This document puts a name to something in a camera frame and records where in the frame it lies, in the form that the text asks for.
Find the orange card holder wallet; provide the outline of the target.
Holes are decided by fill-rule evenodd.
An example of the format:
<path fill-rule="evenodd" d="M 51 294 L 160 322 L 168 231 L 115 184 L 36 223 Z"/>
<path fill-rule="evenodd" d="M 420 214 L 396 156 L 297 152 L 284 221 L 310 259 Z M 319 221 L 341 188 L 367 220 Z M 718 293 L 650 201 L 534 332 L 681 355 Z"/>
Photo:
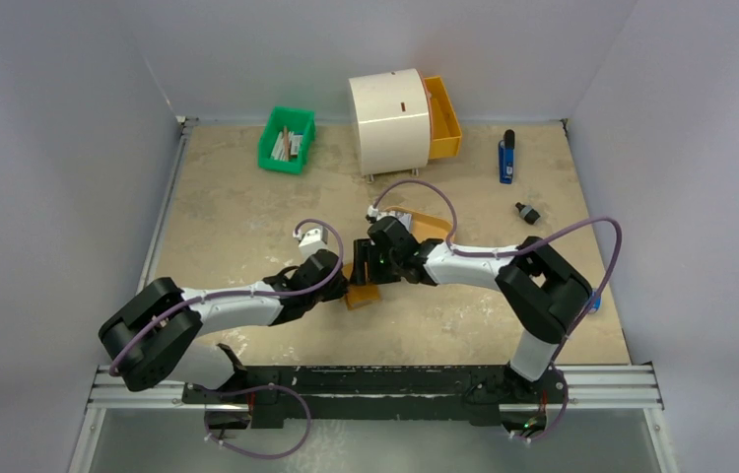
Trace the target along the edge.
<path fill-rule="evenodd" d="M 342 269 L 348 279 L 347 293 L 344 302 L 347 310 L 355 310 L 382 300 L 378 286 L 369 279 L 365 263 L 355 268 L 353 263 L 347 263 Z"/>

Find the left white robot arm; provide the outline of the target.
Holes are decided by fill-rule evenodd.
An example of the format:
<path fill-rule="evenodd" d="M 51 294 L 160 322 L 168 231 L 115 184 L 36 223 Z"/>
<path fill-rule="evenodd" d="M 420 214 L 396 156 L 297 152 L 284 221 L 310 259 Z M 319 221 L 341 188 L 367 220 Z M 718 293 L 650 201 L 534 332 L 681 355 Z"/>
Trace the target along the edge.
<path fill-rule="evenodd" d="M 349 286 L 342 267 L 336 253 L 320 249 L 299 266 L 239 288 L 210 292 L 158 278 L 102 324 L 98 337 L 112 361 L 109 372 L 133 392 L 179 380 L 207 387 L 220 402 L 235 402 L 245 390 L 241 361 L 232 349 L 203 345 L 200 338 L 289 323 L 337 301 Z"/>

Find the orange open drawer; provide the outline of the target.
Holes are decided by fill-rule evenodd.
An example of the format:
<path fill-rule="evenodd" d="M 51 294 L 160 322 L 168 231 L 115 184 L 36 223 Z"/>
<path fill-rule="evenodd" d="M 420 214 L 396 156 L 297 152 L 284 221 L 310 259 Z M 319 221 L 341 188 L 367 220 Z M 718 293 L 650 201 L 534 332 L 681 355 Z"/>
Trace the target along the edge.
<path fill-rule="evenodd" d="M 462 133 L 455 110 L 440 76 L 424 79 L 432 121 L 429 160 L 456 157 Z"/>

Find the green plastic bin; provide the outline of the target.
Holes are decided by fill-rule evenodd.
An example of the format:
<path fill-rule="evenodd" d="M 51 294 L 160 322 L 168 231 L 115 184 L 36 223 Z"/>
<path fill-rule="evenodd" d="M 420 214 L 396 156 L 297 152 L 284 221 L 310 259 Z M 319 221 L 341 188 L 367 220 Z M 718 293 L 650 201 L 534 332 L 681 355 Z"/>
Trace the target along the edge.
<path fill-rule="evenodd" d="M 311 110 L 276 106 L 260 136 L 257 164 L 261 169 L 299 175 L 315 139 Z"/>

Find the cream round drawer cabinet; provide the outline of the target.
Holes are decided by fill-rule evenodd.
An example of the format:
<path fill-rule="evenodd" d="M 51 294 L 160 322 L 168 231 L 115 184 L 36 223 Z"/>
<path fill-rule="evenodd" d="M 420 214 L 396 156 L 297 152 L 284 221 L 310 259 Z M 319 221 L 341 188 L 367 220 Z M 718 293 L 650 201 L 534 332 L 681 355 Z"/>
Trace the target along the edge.
<path fill-rule="evenodd" d="M 418 171 L 429 160 L 432 119 L 423 76 L 415 69 L 348 80 L 360 174 Z"/>

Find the small black knob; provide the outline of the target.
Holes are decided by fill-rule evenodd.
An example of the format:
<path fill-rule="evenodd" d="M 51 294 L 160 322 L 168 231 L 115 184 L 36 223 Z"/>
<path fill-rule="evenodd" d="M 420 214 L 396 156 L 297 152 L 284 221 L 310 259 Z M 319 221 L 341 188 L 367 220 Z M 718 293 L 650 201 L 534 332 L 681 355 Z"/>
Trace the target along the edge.
<path fill-rule="evenodd" d="M 515 203 L 518 217 L 527 225 L 533 226 L 540 220 L 540 214 L 531 205 L 521 202 Z"/>

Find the orange oval tray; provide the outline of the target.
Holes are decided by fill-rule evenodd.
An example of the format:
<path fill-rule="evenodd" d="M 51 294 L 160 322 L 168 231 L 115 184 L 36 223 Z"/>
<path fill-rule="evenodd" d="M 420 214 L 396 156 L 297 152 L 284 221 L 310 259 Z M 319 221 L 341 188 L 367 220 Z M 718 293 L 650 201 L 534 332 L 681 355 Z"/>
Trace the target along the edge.
<path fill-rule="evenodd" d="M 399 217 L 417 241 L 429 238 L 445 239 L 453 229 L 452 222 L 447 219 L 401 206 L 386 207 L 383 213 L 395 214 Z"/>

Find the blue black marker pen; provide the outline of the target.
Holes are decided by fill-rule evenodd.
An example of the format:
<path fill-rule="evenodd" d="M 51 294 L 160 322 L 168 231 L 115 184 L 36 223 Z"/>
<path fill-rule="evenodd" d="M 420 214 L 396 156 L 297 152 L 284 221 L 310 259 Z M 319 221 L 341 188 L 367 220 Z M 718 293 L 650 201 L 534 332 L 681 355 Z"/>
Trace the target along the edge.
<path fill-rule="evenodd" d="M 514 177 L 514 150 L 515 133 L 513 129 L 507 129 L 499 142 L 499 173 L 500 183 L 512 184 Z"/>

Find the small blue object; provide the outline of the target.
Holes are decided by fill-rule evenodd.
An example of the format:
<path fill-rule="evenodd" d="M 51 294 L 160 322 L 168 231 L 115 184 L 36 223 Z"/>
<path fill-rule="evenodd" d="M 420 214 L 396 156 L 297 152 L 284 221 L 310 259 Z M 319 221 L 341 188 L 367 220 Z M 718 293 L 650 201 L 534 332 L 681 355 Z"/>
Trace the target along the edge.
<path fill-rule="evenodd" d="M 590 306 L 589 313 L 596 313 L 601 305 L 602 305 L 602 296 L 600 295 L 600 291 L 598 289 L 593 290 L 593 301 L 592 305 Z"/>

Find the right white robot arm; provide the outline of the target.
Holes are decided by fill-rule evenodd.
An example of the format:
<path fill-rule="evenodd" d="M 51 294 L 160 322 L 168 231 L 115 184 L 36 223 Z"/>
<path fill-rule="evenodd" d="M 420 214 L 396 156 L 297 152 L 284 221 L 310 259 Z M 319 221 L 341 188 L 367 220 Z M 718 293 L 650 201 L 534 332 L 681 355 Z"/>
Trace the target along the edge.
<path fill-rule="evenodd" d="M 501 293 L 523 328 L 504 376 L 507 393 L 519 401 L 542 390 L 544 372 L 593 295 L 588 281 L 537 236 L 518 246 L 457 246 L 448 232 L 419 239 L 391 214 L 372 219 L 366 236 L 354 239 L 350 281 L 464 285 Z"/>

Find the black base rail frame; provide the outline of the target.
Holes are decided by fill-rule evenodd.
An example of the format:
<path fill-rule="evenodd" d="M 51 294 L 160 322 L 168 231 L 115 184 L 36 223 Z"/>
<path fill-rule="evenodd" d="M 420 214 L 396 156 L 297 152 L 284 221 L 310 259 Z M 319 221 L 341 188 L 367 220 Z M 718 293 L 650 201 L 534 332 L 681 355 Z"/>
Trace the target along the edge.
<path fill-rule="evenodd" d="M 460 421 L 535 436 L 573 410 L 663 406 L 650 366 L 565 366 L 533 383 L 502 365 L 250 366 L 222 393 L 163 381 L 141 392 L 100 368 L 89 405 L 208 414 L 212 428 L 279 429 L 289 419 Z"/>

